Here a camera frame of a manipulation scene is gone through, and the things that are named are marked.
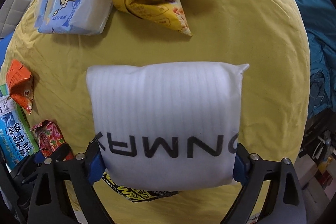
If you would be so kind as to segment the black shoe shine wipes pack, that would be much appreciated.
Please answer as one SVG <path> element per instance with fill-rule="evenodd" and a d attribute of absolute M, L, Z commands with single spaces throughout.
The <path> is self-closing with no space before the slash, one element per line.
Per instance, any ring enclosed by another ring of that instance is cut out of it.
<path fill-rule="evenodd" d="M 125 197 L 127 200 L 137 203 L 137 202 L 149 202 L 160 198 L 166 198 L 177 195 L 179 192 L 168 192 L 168 191 L 149 191 L 133 189 L 125 186 L 120 186 L 114 183 L 108 174 L 104 174 L 102 180 L 116 193 Z"/>

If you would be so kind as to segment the red floral snack pack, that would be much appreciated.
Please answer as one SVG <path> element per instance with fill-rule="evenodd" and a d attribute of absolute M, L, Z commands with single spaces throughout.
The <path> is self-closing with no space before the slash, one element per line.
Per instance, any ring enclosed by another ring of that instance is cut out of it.
<path fill-rule="evenodd" d="M 45 158 L 50 157 L 57 150 L 65 148 L 64 160 L 72 160 L 74 155 L 65 141 L 63 134 L 55 121 L 44 120 L 30 128 L 38 147 Z"/>

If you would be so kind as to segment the white foam pouch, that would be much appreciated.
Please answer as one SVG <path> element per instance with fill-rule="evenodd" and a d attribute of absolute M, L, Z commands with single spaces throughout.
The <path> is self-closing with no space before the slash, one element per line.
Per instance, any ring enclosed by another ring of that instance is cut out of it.
<path fill-rule="evenodd" d="M 152 191 L 230 184 L 247 69 L 217 62 L 89 67 L 94 130 L 111 179 Z"/>

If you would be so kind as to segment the orange snack bag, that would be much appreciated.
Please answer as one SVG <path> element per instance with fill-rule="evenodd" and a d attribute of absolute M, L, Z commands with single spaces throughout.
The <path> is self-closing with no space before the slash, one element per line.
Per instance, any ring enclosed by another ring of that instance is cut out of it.
<path fill-rule="evenodd" d="M 11 98 L 30 115 L 34 97 L 33 74 L 20 61 L 13 59 L 6 73 L 6 84 Z"/>

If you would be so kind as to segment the light blue tissue pack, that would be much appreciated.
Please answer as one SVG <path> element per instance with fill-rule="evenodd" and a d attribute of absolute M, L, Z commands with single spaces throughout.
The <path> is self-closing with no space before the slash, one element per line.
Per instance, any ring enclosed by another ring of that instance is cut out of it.
<path fill-rule="evenodd" d="M 100 34 L 112 7 L 112 0 L 39 0 L 34 28 L 43 34 Z"/>

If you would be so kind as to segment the cardboard box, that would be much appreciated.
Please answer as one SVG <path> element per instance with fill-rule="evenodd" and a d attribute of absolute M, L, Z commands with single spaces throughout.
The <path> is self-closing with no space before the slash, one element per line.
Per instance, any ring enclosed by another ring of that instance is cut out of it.
<path fill-rule="evenodd" d="M 0 133 L 1 149 L 11 170 L 25 157 L 39 151 L 21 106 L 9 96 L 5 84 L 1 85 Z"/>

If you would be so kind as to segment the yellow tablecloth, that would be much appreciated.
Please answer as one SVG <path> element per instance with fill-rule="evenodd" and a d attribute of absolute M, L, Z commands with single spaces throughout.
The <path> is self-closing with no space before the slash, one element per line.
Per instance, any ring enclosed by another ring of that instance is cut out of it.
<path fill-rule="evenodd" d="M 1 67 L 12 59 L 34 74 L 30 124 L 57 122 L 75 153 L 94 137 L 86 71 L 92 65 L 182 61 L 249 64 L 239 141 L 263 159 L 297 158 L 307 120 L 310 53 L 294 0 L 181 0 L 192 36 L 113 11 L 100 35 L 40 34 L 33 2 Z"/>

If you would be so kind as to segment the teal blanket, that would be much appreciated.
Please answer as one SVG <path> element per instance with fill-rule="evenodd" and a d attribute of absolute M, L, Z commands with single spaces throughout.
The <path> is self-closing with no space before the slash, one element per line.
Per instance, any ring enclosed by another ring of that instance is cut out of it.
<path fill-rule="evenodd" d="M 335 7 L 330 0 L 295 0 L 310 49 L 308 117 L 335 111 Z"/>

